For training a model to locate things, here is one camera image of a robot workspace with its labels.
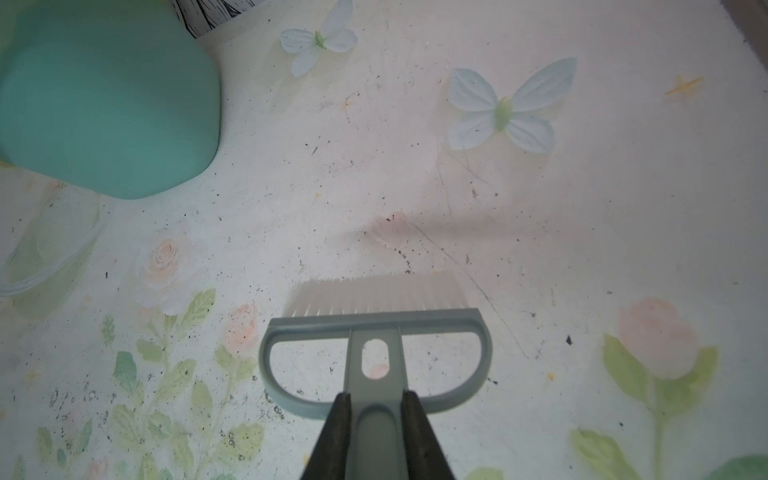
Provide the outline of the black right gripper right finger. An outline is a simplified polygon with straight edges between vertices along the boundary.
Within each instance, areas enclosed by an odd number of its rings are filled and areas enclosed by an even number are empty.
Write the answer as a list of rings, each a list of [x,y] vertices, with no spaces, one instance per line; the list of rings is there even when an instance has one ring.
[[[418,395],[405,391],[400,408],[408,478],[455,480]]]

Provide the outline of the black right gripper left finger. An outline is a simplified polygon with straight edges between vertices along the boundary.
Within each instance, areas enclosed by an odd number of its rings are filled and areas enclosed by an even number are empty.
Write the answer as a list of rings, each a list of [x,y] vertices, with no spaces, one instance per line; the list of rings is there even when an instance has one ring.
[[[332,404],[301,479],[344,480],[351,431],[351,396],[342,392]]]

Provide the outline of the grey-green hand brush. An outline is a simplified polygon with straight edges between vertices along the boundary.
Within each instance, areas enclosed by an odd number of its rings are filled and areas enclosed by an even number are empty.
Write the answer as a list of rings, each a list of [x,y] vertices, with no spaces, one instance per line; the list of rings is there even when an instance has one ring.
[[[403,340],[446,334],[474,335],[480,346],[478,365],[459,386],[420,396],[409,385]],[[400,408],[403,393],[415,392],[427,417],[453,409],[479,391],[493,352],[480,311],[469,305],[449,272],[302,282],[292,289],[281,316],[270,320],[258,363],[266,393],[283,410],[323,423],[335,399],[311,401],[288,392],[271,366],[277,345],[313,340],[346,343],[339,393],[351,396],[352,431],[345,479],[409,479]]]

